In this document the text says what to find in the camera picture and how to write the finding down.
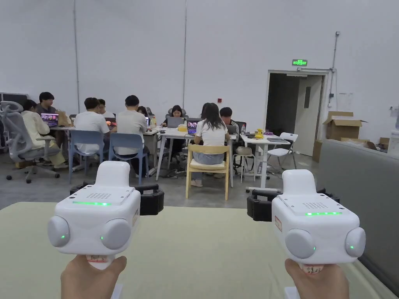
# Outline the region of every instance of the wooden chair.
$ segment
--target wooden chair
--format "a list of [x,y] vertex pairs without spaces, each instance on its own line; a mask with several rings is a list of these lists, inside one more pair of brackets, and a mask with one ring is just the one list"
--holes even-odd
[[[226,161],[216,165],[200,164],[193,159],[193,152],[219,154],[226,153]],[[230,147],[229,146],[199,146],[190,144],[188,146],[188,160],[187,160],[187,181],[186,181],[186,198],[191,186],[191,173],[192,172],[212,172],[225,174],[225,201],[228,198],[229,190],[229,161],[230,161]]]

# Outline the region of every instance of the light green table surface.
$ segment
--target light green table surface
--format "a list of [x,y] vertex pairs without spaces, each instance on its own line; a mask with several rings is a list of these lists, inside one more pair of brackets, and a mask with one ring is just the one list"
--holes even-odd
[[[59,298],[60,274],[73,257],[47,239],[55,203],[0,210],[0,298]],[[282,299],[293,282],[272,224],[242,209],[165,207],[144,216],[121,274],[123,299]],[[396,298],[359,262],[344,266],[351,299]]]

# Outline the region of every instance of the door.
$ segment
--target door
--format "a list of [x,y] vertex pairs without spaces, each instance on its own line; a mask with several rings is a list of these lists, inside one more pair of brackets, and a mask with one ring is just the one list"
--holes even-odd
[[298,139],[294,144],[294,151],[308,156],[313,155],[316,139],[322,79],[323,76],[309,75],[299,81],[295,118],[295,134],[298,134]]

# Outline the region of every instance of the white t-shirt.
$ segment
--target white t-shirt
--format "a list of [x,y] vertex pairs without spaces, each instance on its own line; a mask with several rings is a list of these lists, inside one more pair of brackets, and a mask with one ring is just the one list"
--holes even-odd
[[105,111],[104,114],[101,114],[104,118],[115,118],[115,115],[109,111]]
[[[93,111],[86,111],[79,113],[75,121],[73,123],[77,130],[81,131],[97,131],[103,134],[109,132],[109,128],[107,126],[107,122],[105,118],[98,113]],[[97,144],[76,144],[76,147],[79,151],[82,151],[86,154],[94,154],[99,150],[99,146]]]
[[[126,110],[117,114],[118,133],[137,134],[144,142],[143,133],[147,131],[147,120],[144,114],[134,110]],[[119,155],[133,155],[138,152],[136,148],[115,148]]]
[[22,111],[22,118],[24,119],[24,124],[28,130],[30,139],[32,139],[33,146],[35,148],[43,148],[46,144],[44,140],[36,140],[40,138],[41,135],[46,135],[50,133],[49,126],[41,119],[41,116],[36,112],[32,111]]
[[225,135],[227,127],[211,129],[205,120],[201,120],[197,125],[196,135],[202,137],[205,146],[223,146],[225,142]]

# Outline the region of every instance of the green exit sign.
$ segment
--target green exit sign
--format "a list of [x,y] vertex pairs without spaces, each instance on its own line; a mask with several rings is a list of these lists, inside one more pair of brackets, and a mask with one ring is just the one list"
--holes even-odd
[[301,65],[306,67],[308,65],[308,61],[305,59],[293,59],[292,65]]

